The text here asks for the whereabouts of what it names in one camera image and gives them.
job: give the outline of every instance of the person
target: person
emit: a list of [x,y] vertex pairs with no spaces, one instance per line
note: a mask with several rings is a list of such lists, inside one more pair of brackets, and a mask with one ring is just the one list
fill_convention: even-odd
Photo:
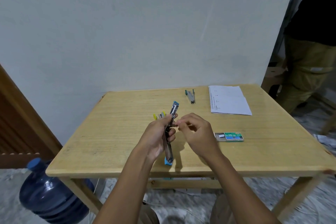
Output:
[[288,73],[276,101],[288,113],[305,102],[333,70],[335,27],[333,0],[302,0],[285,28]]
[[[163,152],[162,135],[171,118],[168,114],[145,129],[93,224],[159,224],[155,212],[143,205],[142,200],[149,172]],[[208,121],[190,113],[178,120],[176,126],[191,149],[205,160],[224,190],[213,206],[210,223],[280,223],[222,154]],[[170,129],[168,141],[175,139],[175,132],[174,128]]]

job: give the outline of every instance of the wooden table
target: wooden table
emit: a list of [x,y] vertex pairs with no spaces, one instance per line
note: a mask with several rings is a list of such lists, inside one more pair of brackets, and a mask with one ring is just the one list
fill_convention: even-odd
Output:
[[[210,112],[207,86],[195,87],[191,104],[182,89],[108,92],[78,127],[48,167],[94,213],[101,202],[81,178],[118,177],[153,113],[169,112],[179,102],[179,116],[194,112],[208,120],[214,132],[241,132],[244,142],[219,146],[235,169],[245,177],[300,177],[274,207],[283,221],[326,174],[336,170],[336,159],[294,118],[257,85],[240,85],[252,116]],[[164,154],[154,163],[150,177],[214,177],[211,169],[176,133],[172,143],[173,166]],[[149,188],[219,188],[217,180],[150,180]]]

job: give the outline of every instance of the right hand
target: right hand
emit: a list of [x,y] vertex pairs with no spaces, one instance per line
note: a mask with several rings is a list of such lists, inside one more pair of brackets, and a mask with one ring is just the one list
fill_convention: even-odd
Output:
[[202,117],[189,113],[179,119],[176,125],[182,131],[191,149],[200,157],[207,159],[213,154],[221,154],[211,124]]

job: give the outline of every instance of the table leg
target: table leg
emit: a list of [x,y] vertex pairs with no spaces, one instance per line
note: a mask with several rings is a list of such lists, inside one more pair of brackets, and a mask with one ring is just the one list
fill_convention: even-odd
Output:
[[83,179],[70,179],[59,177],[59,179],[94,213],[98,214],[103,204],[95,194],[84,184]]
[[320,173],[314,177],[299,177],[288,192],[280,199],[272,212],[283,222],[305,197],[326,177]]

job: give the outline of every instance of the marble floor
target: marble floor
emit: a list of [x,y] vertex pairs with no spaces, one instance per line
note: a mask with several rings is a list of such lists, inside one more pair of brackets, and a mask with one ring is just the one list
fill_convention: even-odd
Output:
[[[332,109],[310,98],[308,105],[296,109],[293,117],[310,133],[318,134]],[[336,139],[336,131],[328,137]],[[29,174],[26,169],[0,170],[0,219],[8,224],[46,224],[46,222],[24,209],[19,203],[19,190]],[[296,178],[246,178],[265,205],[272,209]],[[104,202],[116,183],[107,179],[101,201]],[[216,197],[221,190],[203,189],[199,196],[191,196],[172,189],[151,189],[147,191],[147,202],[157,213],[161,224],[208,223]],[[87,216],[80,224],[89,224],[94,215]],[[292,213],[286,224],[294,223],[336,223],[336,179],[328,177]]]

